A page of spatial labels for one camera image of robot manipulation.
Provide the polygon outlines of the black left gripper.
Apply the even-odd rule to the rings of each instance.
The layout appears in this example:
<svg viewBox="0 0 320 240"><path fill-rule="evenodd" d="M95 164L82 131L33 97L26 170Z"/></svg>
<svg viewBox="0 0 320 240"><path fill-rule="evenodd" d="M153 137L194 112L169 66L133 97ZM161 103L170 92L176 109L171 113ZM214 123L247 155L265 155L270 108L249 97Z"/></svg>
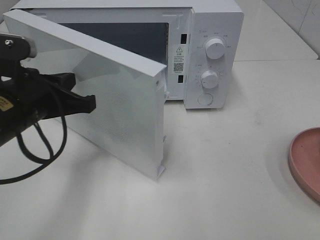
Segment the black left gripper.
<svg viewBox="0 0 320 240"><path fill-rule="evenodd" d="M74 73L41 74L22 67L18 60L2 59L0 75L0 124L33 125L42 119L74 114L90 114L96 109L96 96L72 92Z"/></svg>

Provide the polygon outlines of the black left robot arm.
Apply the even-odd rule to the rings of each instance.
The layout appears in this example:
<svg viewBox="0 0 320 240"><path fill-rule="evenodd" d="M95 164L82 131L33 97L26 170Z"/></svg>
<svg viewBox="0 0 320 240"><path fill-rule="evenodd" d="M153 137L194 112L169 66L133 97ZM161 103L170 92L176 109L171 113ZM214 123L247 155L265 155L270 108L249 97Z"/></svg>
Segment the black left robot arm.
<svg viewBox="0 0 320 240"><path fill-rule="evenodd" d="M0 144L4 145L40 120L85 113L96 108L95 95L72 92L73 73L41 74L18 61L1 60Z"/></svg>

